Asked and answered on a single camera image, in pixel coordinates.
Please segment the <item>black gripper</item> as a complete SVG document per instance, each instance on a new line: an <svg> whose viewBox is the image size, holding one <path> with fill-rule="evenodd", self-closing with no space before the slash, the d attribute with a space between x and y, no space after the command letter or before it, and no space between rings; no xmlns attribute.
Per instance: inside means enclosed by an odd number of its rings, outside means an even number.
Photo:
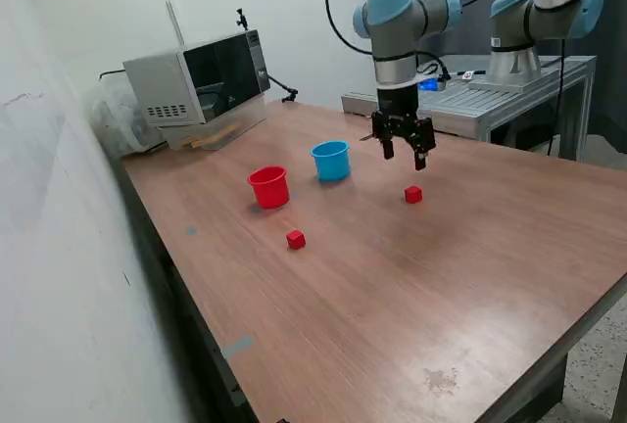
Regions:
<svg viewBox="0 0 627 423"><path fill-rule="evenodd" d="M378 109L371 115L372 135L383 149L385 160L394 157L393 134L389 118L404 121L404 139L413 150L414 168L426 168L428 153L436 147L431 117L418 118L418 86L416 83L393 89L377 89Z"/></svg>

